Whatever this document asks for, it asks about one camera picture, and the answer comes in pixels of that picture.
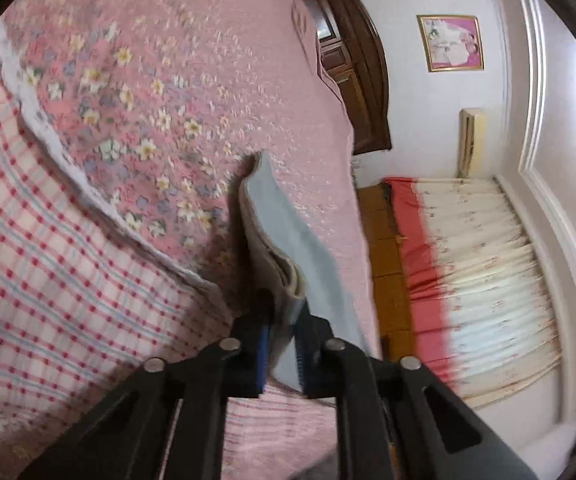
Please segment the low wooden drawer cabinet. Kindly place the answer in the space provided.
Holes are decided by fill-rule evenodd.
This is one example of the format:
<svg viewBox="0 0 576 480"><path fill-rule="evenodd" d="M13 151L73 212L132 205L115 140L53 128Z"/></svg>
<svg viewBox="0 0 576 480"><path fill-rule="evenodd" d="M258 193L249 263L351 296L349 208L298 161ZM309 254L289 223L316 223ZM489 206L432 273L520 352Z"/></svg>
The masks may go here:
<svg viewBox="0 0 576 480"><path fill-rule="evenodd" d="M386 360L399 361L416 351L400 254L404 237L396 226L390 188L382 183L360 188L358 206L368 243L382 354Z"/></svg>

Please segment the dark wooden headboard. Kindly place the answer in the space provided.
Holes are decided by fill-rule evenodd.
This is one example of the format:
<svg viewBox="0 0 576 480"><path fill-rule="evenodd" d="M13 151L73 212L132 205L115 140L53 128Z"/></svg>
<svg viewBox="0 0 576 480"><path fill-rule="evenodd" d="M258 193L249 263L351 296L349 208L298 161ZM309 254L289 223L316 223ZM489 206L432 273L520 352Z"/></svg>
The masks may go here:
<svg viewBox="0 0 576 480"><path fill-rule="evenodd" d="M354 129L355 155L392 149L384 46L361 0L303 0Z"/></svg>

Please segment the wall air conditioner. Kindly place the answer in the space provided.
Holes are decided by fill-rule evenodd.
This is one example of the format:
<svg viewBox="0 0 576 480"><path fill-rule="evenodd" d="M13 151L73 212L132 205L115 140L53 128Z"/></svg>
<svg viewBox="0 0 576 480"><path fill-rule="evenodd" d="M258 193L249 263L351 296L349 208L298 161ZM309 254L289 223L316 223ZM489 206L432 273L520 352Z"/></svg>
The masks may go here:
<svg viewBox="0 0 576 480"><path fill-rule="evenodd" d="M459 113L460 178L481 177L486 154L486 112L483 108L463 108Z"/></svg>

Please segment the pink floral bedspread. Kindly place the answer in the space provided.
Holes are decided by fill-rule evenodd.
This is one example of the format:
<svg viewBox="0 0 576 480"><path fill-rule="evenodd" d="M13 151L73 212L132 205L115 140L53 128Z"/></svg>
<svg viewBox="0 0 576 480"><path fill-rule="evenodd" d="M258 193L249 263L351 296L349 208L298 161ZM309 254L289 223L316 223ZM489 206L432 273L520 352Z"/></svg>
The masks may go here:
<svg viewBox="0 0 576 480"><path fill-rule="evenodd" d="M256 153L378 350L352 127L302 0L15 0L0 19L0 479L143 360L228 334Z"/></svg>

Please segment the framed wedding photo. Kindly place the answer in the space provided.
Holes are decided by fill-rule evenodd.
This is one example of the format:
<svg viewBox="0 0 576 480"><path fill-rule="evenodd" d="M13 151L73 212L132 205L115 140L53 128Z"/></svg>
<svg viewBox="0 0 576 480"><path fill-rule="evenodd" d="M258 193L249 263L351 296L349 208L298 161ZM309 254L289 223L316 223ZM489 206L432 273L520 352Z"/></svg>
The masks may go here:
<svg viewBox="0 0 576 480"><path fill-rule="evenodd" d="M430 73L484 70L478 18L474 15L417 15Z"/></svg>

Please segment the red and cream curtain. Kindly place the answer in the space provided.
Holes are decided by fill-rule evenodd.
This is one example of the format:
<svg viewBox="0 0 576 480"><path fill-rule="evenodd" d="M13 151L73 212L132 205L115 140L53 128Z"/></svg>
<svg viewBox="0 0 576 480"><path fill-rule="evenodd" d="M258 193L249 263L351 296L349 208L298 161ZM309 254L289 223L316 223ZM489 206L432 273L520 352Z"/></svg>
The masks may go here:
<svg viewBox="0 0 576 480"><path fill-rule="evenodd" d="M473 408L561 361L556 314L533 245L493 179L384 181L422 362Z"/></svg>

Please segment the grey sweatpants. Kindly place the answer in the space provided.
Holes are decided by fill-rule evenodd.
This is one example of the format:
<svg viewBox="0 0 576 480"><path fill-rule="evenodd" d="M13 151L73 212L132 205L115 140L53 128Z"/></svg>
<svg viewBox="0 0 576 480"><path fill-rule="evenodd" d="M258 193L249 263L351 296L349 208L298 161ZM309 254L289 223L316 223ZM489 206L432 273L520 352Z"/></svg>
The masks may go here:
<svg viewBox="0 0 576 480"><path fill-rule="evenodd" d="M303 390L294 326L303 308L329 322L332 333L368 349L353 301L328 248L299 216L275 180L271 156L254 155L250 174L241 181L239 210L256 284L274 298L271 376Z"/></svg>

